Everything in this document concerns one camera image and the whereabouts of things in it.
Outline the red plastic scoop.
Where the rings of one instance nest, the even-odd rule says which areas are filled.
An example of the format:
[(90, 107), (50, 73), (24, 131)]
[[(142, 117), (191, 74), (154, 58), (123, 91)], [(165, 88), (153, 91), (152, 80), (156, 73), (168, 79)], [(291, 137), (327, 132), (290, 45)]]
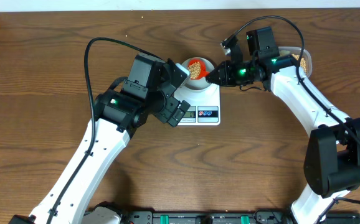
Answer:
[(209, 74), (206, 64), (202, 59), (199, 58), (190, 59), (187, 65), (187, 69), (190, 72), (191, 80), (200, 80)]

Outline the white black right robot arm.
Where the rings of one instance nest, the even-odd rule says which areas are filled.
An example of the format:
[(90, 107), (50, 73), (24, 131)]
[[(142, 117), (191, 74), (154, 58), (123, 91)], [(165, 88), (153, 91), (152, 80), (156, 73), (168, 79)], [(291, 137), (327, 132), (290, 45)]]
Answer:
[(284, 223), (323, 223), (328, 212), (360, 186), (360, 118), (352, 119), (337, 109), (310, 82), (301, 66), (302, 56), (285, 53), (276, 45), (270, 27), (246, 33), (251, 60), (245, 61), (235, 35), (221, 46), (230, 60), (207, 76), (219, 86), (262, 82), (286, 104), (308, 137), (303, 172), (307, 182), (290, 207)]

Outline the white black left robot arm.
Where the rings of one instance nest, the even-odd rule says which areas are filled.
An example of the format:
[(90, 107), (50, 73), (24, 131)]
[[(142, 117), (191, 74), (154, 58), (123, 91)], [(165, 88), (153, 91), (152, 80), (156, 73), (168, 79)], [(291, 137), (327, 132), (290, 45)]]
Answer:
[(98, 206), (86, 214), (88, 204), (112, 162), (149, 115), (178, 125), (189, 103), (179, 101), (174, 92), (189, 76), (179, 63), (138, 54), (121, 91), (115, 91), (119, 84), (115, 80), (97, 96), (82, 142), (49, 194), (30, 215), (14, 215), (9, 223), (120, 223), (121, 214), (108, 207)]

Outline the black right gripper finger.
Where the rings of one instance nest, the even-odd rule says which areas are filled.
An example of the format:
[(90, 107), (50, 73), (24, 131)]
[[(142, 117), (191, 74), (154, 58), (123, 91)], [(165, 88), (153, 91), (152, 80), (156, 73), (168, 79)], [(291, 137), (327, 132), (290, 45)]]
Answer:
[(227, 62), (223, 61), (215, 67), (208, 75), (207, 78), (220, 78), (226, 71)]
[(226, 86), (227, 85), (227, 80), (223, 79), (221, 77), (206, 76), (206, 81), (208, 83), (213, 83), (218, 86)]

